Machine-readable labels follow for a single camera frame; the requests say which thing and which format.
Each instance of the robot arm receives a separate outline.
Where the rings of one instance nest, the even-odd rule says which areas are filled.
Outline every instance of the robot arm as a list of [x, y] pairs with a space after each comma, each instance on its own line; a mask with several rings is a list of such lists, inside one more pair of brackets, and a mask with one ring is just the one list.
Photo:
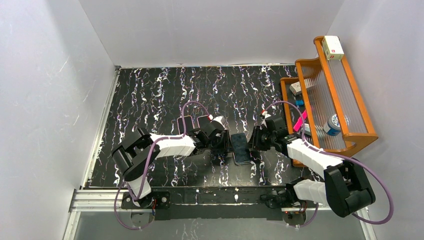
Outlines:
[[[212, 146], [214, 153], [227, 152], [230, 137], [222, 122], [222, 117], [216, 117], [201, 128], [188, 132], [181, 139], [158, 141], [152, 151], [150, 163], [160, 157], [199, 155], [206, 149], [212, 149]], [[112, 151], [113, 161], [135, 195], [139, 194], [142, 180], [146, 178], [143, 172], [152, 143], [162, 137], [177, 136], [157, 135], [149, 133], [144, 128], [138, 128], [135, 132], [126, 135], [125, 139]], [[148, 181], [144, 181], [140, 198], [145, 197], [151, 191]]]
[[284, 119], [262, 113], [261, 126], [256, 126], [249, 147], [266, 151], [274, 147], [316, 172], [324, 182], [298, 179], [287, 185], [282, 194], [286, 202], [309, 200], [329, 206], [338, 216], [346, 217], [376, 201], [374, 191], [360, 166], [311, 149], [296, 134], [289, 134]]

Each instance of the gray floor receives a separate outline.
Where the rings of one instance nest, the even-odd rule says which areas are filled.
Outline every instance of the gray floor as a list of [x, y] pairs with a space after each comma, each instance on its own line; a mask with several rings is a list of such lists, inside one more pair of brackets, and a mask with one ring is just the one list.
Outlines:
[[[307, 217], [313, 211], [307, 211]], [[130, 224], [130, 213], [121, 212]], [[143, 231], [123, 228], [113, 212], [82, 212], [77, 240], [364, 240], [360, 222], [353, 216], [340, 218], [332, 211], [321, 210], [308, 226], [296, 230], [265, 219], [178, 219], [154, 221]]]

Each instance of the orange wooden shelf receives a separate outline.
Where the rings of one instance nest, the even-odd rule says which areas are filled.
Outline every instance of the orange wooden shelf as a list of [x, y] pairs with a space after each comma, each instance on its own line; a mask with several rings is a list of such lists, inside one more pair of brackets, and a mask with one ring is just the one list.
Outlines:
[[[288, 101], [287, 86], [300, 82], [303, 102], [308, 115], [312, 144], [327, 152], [351, 157], [378, 139], [367, 108], [359, 92], [346, 55], [339, 60], [327, 60], [321, 41], [313, 40], [318, 57], [298, 59], [295, 62], [298, 77], [281, 78], [284, 101]], [[288, 104], [284, 104], [289, 133], [293, 133]], [[324, 124], [337, 114], [341, 133], [330, 136], [323, 130]], [[293, 165], [304, 167], [295, 160]]]

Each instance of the black smartphone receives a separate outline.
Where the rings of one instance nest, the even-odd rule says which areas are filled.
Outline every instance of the black smartphone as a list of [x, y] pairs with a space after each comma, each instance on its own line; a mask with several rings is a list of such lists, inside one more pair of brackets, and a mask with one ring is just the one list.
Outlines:
[[[187, 133], [193, 129], [195, 129], [195, 126], [193, 124], [193, 117], [192, 116], [184, 116], [184, 122], [185, 122], [185, 129], [187, 130]], [[179, 134], [184, 133], [184, 125], [183, 125], [183, 118], [179, 117], [176, 120], [176, 124], [178, 125], [178, 132]]]
[[211, 122], [211, 120], [209, 120], [208, 115], [199, 116], [197, 118], [197, 125], [198, 125], [199, 128], [201, 128], [202, 126], [205, 126], [206, 124], [208, 124], [210, 122]]
[[250, 164], [251, 153], [248, 148], [248, 139], [244, 133], [233, 134], [230, 137], [234, 152], [234, 162], [236, 165]]

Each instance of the pink object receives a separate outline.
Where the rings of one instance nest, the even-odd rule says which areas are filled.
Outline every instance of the pink object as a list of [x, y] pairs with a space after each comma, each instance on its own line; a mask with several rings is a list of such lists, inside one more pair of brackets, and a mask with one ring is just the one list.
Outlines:
[[[302, 113], [302, 117], [303, 117], [303, 119], [305, 119], [305, 120], [306, 120], [306, 118], [308, 118], [308, 113], [306, 112], [306, 110], [305, 110], [305, 111], [303, 111], [303, 113]], [[298, 131], [299, 131], [299, 129], [301, 129], [301, 127], [302, 127], [302, 118], [301, 118], [301, 117], [299, 117], [299, 119], [297, 120], [297, 122], [296, 122], [296, 124], [294, 125], [293, 129], [294, 129], [294, 131], [295, 131], [295, 132], [298, 132]]]

